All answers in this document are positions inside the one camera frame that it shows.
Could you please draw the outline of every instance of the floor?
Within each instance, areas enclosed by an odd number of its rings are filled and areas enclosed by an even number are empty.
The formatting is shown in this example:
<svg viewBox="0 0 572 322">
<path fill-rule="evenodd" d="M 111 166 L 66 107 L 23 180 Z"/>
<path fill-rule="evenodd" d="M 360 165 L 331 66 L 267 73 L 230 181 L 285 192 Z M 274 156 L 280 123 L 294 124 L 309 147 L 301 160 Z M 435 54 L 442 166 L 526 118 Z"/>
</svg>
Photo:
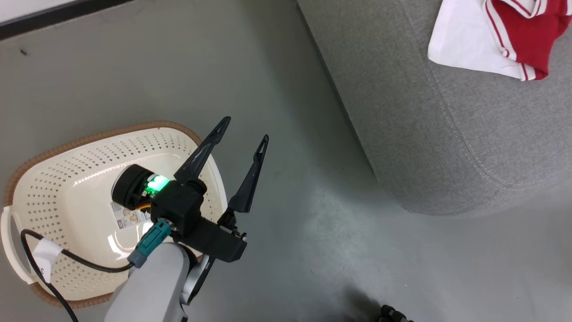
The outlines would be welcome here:
<svg viewBox="0 0 572 322">
<path fill-rule="evenodd" d="M 290 0 L 136 0 L 0 42 L 0 184 L 69 140 L 167 119 L 205 136 L 227 191 L 270 145 L 240 261 L 217 262 L 193 321 L 421 322 L 572 316 L 568 189 L 474 219 L 410 214 L 385 195 Z M 64 321 L 0 256 L 5 321 Z M 101 321 L 107 306 L 80 309 Z"/>
</svg>

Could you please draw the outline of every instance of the gray ottoman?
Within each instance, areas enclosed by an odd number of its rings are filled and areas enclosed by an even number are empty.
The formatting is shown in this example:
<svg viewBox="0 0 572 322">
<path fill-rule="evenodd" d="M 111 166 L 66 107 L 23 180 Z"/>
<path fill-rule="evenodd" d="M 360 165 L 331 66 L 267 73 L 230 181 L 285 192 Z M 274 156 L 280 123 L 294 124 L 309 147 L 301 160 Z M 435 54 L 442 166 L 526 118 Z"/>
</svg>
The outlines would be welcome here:
<svg viewBox="0 0 572 322">
<path fill-rule="evenodd" d="M 378 181 L 407 210 L 490 214 L 570 177 L 572 31 L 521 82 L 432 63 L 440 0 L 299 0 Z"/>
</svg>

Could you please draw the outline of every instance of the green light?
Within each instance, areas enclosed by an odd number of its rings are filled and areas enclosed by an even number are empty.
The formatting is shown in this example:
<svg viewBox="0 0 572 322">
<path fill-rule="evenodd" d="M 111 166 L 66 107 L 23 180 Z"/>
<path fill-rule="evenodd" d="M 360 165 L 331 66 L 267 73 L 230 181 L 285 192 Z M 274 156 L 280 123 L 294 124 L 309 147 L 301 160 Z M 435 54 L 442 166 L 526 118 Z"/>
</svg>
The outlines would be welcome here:
<svg viewBox="0 0 572 322">
<path fill-rule="evenodd" d="M 156 175 L 147 183 L 145 187 L 145 192 L 148 194 L 156 195 L 161 189 L 163 189 L 167 183 L 169 183 L 169 179 L 165 178 L 162 175 Z"/>
</svg>

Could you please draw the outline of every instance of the robotic arm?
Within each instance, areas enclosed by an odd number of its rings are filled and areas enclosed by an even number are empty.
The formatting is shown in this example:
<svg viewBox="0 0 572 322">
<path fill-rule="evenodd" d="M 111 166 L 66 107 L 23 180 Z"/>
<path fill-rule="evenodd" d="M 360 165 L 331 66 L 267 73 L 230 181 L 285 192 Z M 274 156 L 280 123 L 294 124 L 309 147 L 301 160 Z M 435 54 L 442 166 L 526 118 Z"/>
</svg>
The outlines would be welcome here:
<svg viewBox="0 0 572 322">
<path fill-rule="evenodd" d="M 227 116 L 219 122 L 175 172 L 175 180 L 134 164 L 115 182 L 112 199 L 131 210 L 148 205 L 155 225 L 129 256 L 134 268 L 115 291 L 106 322 L 186 322 L 182 305 L 188 305 L 199 292 L 214 261 L 232 262 L 242 256 L 246 233 L 238 231 L 235 212 L 250 211 L 268 135 L 260 142 L 246 178 L 220 219 L 211 222 L 200 212 L 206 185 L 198 176 L 230 121 Z M 174 243 L 162 243 L 167 236 Z M 202 252 L 201 259 L 184 245 Z"/>
</svg>

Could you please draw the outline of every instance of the white tag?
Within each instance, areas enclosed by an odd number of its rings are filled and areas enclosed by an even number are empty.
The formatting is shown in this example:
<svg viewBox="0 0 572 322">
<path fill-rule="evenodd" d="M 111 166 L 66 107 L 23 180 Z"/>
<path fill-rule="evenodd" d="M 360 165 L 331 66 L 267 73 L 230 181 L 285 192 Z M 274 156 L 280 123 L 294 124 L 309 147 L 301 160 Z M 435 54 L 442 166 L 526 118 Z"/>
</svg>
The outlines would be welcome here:
<svg viewBox="0 0 572 322">
<path fill-rule="evenodd" d="M 38 264 L 39 271 L 42 273 L 46 283 L 50 282 L 51 266 L 54 265 L 55 258 L 58 257 L 62 250 L 63 248 L 53 241 L 42 238 L 32 252 L 32 256 L 34 256 L 34 260 Z"/>
</svg>

